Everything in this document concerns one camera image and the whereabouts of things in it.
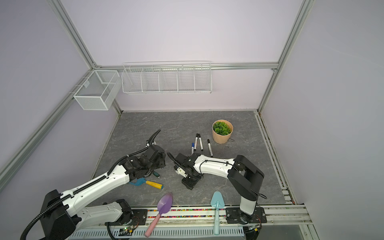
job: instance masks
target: white marker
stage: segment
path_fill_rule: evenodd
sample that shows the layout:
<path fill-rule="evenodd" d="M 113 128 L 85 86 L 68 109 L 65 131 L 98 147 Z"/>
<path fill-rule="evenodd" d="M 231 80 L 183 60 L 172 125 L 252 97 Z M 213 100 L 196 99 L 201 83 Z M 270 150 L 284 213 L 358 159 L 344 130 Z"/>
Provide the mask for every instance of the white marker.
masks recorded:
<path fill-rule="evenodd" d="M 197 146 L 197 138 L 198 138 L 198 136 L 199 136 L 199 134 L 198 133 L 196 133 L 196 138 L 195 138 L 195 151 L 196 151 L 196 146 Z"/>
<path fill-rule="evenodd" d="M 200 141 L 200 149 L 201 151 L 203 151 L 203 141 L 201 141 L 201 136 L 200 136 L 200 133 L 199 133 L 199 141 Z"/>
<path fill-rule="evenodd" d="M 213 157 L 214 154 L 212 153 L 211 143 L 209 142 L 209 139 L 207 141 L 208 141 L 209 153 L 211 154 L 211 157 Z"/>

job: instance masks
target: yellow handle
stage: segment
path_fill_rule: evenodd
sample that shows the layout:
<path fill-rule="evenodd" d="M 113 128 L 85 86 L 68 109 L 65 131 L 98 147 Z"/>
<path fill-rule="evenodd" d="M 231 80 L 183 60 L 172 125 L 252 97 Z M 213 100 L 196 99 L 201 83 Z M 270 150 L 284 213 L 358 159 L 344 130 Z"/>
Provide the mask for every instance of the yellow handle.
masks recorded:
<path fill-rule="evenodd" d="M 151 182 L 151 181 L 146 181 L 145 182 L 148 185 L 151 185 L 152 187 L 158 188 L 158 189 L 163 189 L 163 185 L 157 182 Z"/>

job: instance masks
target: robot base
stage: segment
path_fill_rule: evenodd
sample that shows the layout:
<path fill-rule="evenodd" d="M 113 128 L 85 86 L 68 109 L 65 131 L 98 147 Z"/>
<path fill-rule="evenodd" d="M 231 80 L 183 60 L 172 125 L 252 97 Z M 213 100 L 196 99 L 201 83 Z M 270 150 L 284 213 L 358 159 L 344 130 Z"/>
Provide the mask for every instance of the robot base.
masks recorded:
<path fill-rule="evenodd" d="M 266 223 L 266 216 L 264 208 L 255 207 L 255 210 L 252 215 L 248 215 L 240 210 L 239 207 L 227 207 L 225 209 L 227 214 L 228 223 L 238 223 L 238 224 L 247 224 L 247 223 Z"/>

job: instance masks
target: blue tool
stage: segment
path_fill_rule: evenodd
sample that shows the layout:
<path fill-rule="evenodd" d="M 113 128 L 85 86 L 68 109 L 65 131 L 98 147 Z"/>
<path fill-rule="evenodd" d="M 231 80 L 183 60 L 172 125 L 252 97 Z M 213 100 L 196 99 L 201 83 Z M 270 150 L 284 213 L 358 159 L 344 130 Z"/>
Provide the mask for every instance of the blue tool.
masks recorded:
<path fill-rule="evenodd" d="M 223 195 L 221 195 L 221 192 L 218 192 L 218 191 L 214 192 L 214 195 L 213 195 L 212 200 L 211 200 L 211 206 L 216 208 L 214 234 L 219 235 L 219 228 L 218 228 L 219 227 L 219 220 L 218 220 L 219 214 L 218 214 L 218 211 L 219 211 L 219 209 L 221 209 L 225 206 Z"/>
<path fill-rule="evenodd" d="M 152 187 L 158 188 L 158 189 L 163 189 L 163 187 L 164 187 L 160 183 L 147 181 L 143 177 L 139 178 L 136 182 L 129 182 L 129 183 L 132 184 L 132 185 L 135 185 L 135 186 L 140 186 L 141 184 L 146 183 L 146 184 L 148 184 L 148 185 L 150 185 Z"/>

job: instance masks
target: light blue garden trowel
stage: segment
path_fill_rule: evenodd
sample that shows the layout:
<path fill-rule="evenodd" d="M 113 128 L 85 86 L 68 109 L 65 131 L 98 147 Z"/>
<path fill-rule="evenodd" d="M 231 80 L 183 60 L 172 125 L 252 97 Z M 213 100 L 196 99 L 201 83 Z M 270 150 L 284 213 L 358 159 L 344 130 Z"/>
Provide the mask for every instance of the light blue garden trowel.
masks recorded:
<path fill-rule="evenodd" d="M 212 197 L 212 200 L 211 200 L 211 206 L 212 207 L 215 207 L 216 208 L 216 211 L 215 211 L 215 226 L 214 226 L 214 234 L 215 235 L 219 235 L 219 214 L 218 214 L 218 211 L 219 209 L 223 208 L 225 205 L 224 205 L 224 199 L 223 199 L 223 195 L 221 195 L 221 192 L 215 192 L 213 197 Z"/>

